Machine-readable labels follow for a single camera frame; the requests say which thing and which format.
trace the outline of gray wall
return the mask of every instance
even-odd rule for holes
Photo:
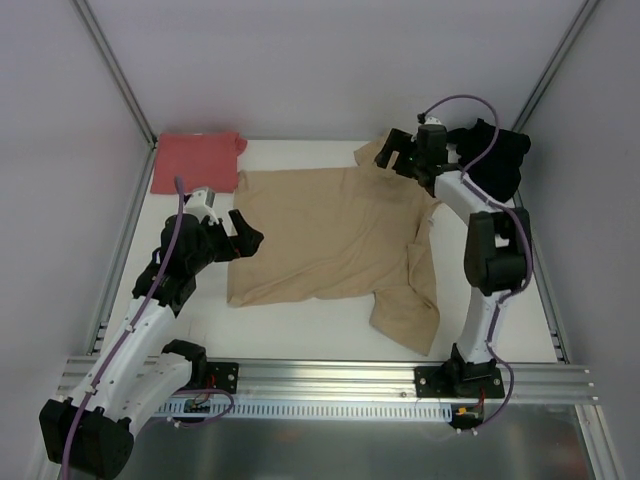
[[[0,478],[82,354],[146,146],[67,0],[0,14]]]
[[[640,478],[640,3],[605,0],[525,131],[522,191],[573,360]]]
[[[582,0],[91,0],[158,131],[372,138],[452,93],[513,123]],[[486,114],[438,110],[448,124]]]

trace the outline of crumpled black fabric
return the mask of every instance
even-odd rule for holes
[[[495,127],[481,118],[473,128],[458,128],[447,133],[447,143],[456,145],[461,166],[468,165],[491,142]],[[509,200],[520,185],[520,166],[531,148],[531,140],[523,133],[500,129],[491,151],[469,170],[469,176],[480,188],[500,202]]]

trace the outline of folded red towel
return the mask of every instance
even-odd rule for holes
[[[175,194],[180,175],[185,192],[210,187],[231,193],[238,186],[238,155],[247,141],[237,132],[177,135],[163,133],[158,141],[151,193]]]

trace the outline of table surface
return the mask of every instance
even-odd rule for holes
[[[239,158],[244,170],[355,166],[353,151],[366,142],[253,140]],[[233,194],[218,194],[214,208],[229,228]],[[177,210],[176,195],[147,193],[113,305],[105,345],[125,316],[136,278],[159,245],[166,218]],[[197,277],[198,287],[157,346],[174,338],[203,345],[211,357],[301,360],[440,361],[449,357],[467,314],[470,287],[462,258],[466,227],[445,205],[433,216],[430,233],[440,326],[428,357],[396,344],[369,326],[373,295],[341,300],[311,299],[257,307],[226,303],[227,264],[214,264]],[[535,280],[513,300],[498,338],[497,353],[511,362],[556,362]]]

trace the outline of tan fabric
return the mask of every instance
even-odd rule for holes
[[[372,164],[382,143],[355,153],[359,167],[240,173],[235,207],[264,241],[229,265],[231,305],[374,292],[371,325],[429,352],[439,321],[428,222],[435,201]]]

